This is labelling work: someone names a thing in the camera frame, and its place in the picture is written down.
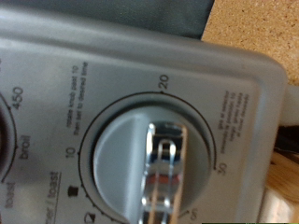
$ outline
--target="gray knob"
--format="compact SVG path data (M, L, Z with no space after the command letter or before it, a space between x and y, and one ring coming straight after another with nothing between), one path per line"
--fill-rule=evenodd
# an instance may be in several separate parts
M175 223L179 206L183 211L198 198L208 169L200 132L179 112L158 105L117 116L100 134L93 153L98 193L132 224Z

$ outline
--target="toaster label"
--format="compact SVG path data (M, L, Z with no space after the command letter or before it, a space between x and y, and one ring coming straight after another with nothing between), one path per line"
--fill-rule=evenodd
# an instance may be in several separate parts
M66 113L66 127L72 129L73 135L79 135L82 111L84 107L88 63L79 66L74 65L71 70L70 92Z
M226 91L223 97L218 130L221 131L221 153L227 143L241 137L247 115L249 95L244 92Z

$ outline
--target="temperature knob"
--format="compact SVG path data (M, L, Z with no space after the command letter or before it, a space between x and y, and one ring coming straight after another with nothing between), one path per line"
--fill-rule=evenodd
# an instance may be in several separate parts
M121 112L102 125L91 154L97 194L92 197L99 198L100 208L112 217L170 223L178 218L179 208L187 209L198 198L211 153L200 120L190 107L179 105L183 103L170 97L125 109L117 103L114 107Z
M15 152L14 122L10 110L0 94L0 178L3 181L11 167Z

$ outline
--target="gray plastic panel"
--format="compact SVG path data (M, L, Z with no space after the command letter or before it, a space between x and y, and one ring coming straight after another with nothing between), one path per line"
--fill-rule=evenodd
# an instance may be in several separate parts
M142 93L191 107L213 137L214 169L179 223L256 222L287 82L279 64L112 23L5 6L0 15L0 92L17 136L1 173L4 224L122 221L101 210L80 153L83 142L93 153L88 130L105 109Z

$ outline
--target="dark gray surface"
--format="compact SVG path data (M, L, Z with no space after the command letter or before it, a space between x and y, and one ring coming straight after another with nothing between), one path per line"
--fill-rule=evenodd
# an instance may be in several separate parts
M2 2L200 39L214 0L2 0Z

